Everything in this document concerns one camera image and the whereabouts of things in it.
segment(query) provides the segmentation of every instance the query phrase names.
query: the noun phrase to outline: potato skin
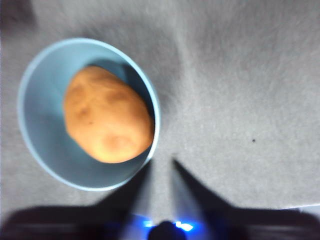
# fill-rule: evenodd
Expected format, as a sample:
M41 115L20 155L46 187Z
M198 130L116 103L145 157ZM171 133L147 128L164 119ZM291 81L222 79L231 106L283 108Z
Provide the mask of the potato skin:
M80 70L66 90L63 109L68 134L100 162L128 161L153 141L154 123L146 103L104 68Z

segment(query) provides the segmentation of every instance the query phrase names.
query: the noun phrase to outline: fabric surface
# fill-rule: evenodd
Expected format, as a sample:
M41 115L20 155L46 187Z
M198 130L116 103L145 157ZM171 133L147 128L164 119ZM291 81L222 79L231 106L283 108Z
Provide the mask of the fabric surface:
M72 37L119 48L157 90L160 140L138 212L155 222L175 218L173 158L238 207L320 204L320 1L3 0L2 219L110 194L52 178L19 131L25 68L46 46Z

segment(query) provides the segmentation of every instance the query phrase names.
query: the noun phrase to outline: dark object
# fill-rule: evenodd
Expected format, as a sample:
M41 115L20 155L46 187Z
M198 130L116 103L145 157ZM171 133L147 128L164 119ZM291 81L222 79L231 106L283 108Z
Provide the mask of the dark object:
M93 206L39 206L15 212L1 240L118 240L151 162L126 185Z
M182 229L169 221L164 221L151 229L148 240L187 240L187 238Z
M213 240L320 240L320 223L297 210L244 209L204 187L177 160L174 167L195 199Z

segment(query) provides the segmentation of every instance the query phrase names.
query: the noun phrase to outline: gray carpet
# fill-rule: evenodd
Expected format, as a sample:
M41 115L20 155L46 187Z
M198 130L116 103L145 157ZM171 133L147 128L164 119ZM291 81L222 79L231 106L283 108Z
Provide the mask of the gray carpet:
M2 0L2 219L109 194L53 179L18 127L25 68L71 37L114 45L156 87L160 141L139 213L175 218L173 158L238 207L320 204L320 1Z

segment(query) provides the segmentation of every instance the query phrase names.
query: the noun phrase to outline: blue led light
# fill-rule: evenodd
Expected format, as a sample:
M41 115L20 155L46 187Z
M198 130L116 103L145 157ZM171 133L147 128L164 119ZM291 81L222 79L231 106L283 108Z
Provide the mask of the blue led light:
M154 225L152 223L152 221L143 221L143 225L146 227L146 228L152 228Z
M180 229L186 231L186 232L189 232L194 228L192 225L190 225L188 223L181 223L181 221L176 221L175 226L177 228L180 228Z
M194 228L194 226L192 226L188 223L182 223L181 221L176 221L174 224L177 228L182 229L186 232L189 232ZM143 226L146 228L152 228L155 225L153 224L152 221L143 221Z

